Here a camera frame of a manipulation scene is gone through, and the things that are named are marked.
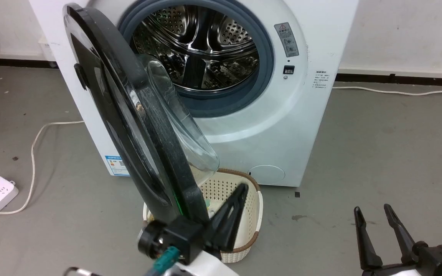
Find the floor stain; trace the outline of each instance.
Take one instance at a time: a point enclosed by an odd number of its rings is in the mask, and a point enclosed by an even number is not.
[[[315,224],[317,224],[317,225],[319,225],[319,226],[321,226],[321,227],[323,227],[323,228],[326,228],[325,226],[323,226],[316,218],[314,218],[314,217],[308,217],[310,220],[312,220],[312,222],[314,222]]]
[[[301,219],[301,218],[307,218],[307,217],[308,217],[307,215],[293,215],[293,216],[291,217],[291,220],[298,221],[298,220]]]
[[[373,225],[377,225],[378,224],[377,222],[374,222],[373,220],[366,220],[366,223],[373,224]]]

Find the stainless steel drum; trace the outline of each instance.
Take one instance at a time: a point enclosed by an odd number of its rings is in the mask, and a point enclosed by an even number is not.
[[[259,57],[249,33],[234,19],[194,5],[150,14],[136,28],[139,53],[156,56],[173,83],[194,93],[218,93],[246,80]]]

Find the cable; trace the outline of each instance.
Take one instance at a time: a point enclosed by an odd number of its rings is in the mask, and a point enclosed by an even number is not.
[[[83,276],[100,276],[100,275],[93,273],[91,271],[77,268],[77,267],[70,267],[70,268],[66,269],[66,271],[64,272],[64,276],[69,276],[71,274],[71,272],[74,272],[78,275],[83,275]]]
[[[23,206],[21,206],[18,210],[15,211],[9,211],[9,212],[0,212],[0,215],[12,215],[12,214],[16,214],[19,213],[21,211],[23,211],[23,209],[26,208],[26,206],[28,205],[28,203],[30,202],[30,198],[32,196],[33,193],[33,186],[35,184],[35,155],[33,154],[33,148],[35,148],[35,144],[37,143],[37,140],[40,136],[40,134],[42,133],[42,131],[48,127],[48,126],[52,126],[52,125],[72,125],[72,124],[81,124],[84,123],[84,121],[73,121],[73,122],[54,122],[54,123],[48,123],[45,124],[40,131],[37,133],[37,136],[35,137],[35,140],[33,140],[32,143],[32,149],[30,151],[30,155],[32,157],[32,182],[30,184],[30,191],[28,192],[28,197],[26,198],[25,203],[23,204]]]
[[[377,90],[377,89],[369,89],[369,88],[361,87],[361,86],[336,86],[336,87],[332,87],[332,89],[359,89],[359,90],[366,90],[366,91],[378,92],[378,93],[384,93],[384,94],[400,94],[400,95],[405,95],[405,96],[425,96],[425,95],[440,94],[440,93],[442,93],[442,90],[430,91],[430,92],[425,92],[425,93],[407,93],[407,92],[400,92],[400,91],[383,91],[383,90]]]

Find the washing machine door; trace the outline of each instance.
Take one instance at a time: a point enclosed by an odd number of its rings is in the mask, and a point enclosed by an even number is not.
[[[165,68],[152,56],[134,54],[97,9],[67,5],[64,22],[79,80],[154,218],[168,223],[185,215],[206,222],[198,185],[219,160]]]

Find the washing machine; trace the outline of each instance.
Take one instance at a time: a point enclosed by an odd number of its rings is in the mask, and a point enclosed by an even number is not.
[[[129,175],[80,82],[64,24],[69,0],[30,0],[111,175]],[[165,67],[221,168],[298,187],[358,0],[75,0]]]

